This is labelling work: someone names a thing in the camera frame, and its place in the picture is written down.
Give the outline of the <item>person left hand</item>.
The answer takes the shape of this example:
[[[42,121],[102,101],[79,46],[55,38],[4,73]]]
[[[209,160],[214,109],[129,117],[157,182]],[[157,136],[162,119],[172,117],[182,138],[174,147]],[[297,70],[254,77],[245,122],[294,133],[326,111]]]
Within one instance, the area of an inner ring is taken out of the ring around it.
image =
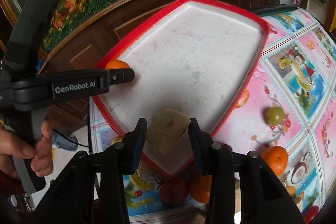
[[[52,161],[52,120],[47,117],[41,126],[42,139],[35,147],[31,147],[14,133],[5,129],[1,124],[1,171],[12,178],[18,178],[17,170],[12,162],[15,156],[21,159],[31,160],[31,169],[39,177],[52,173],[54,165]]]

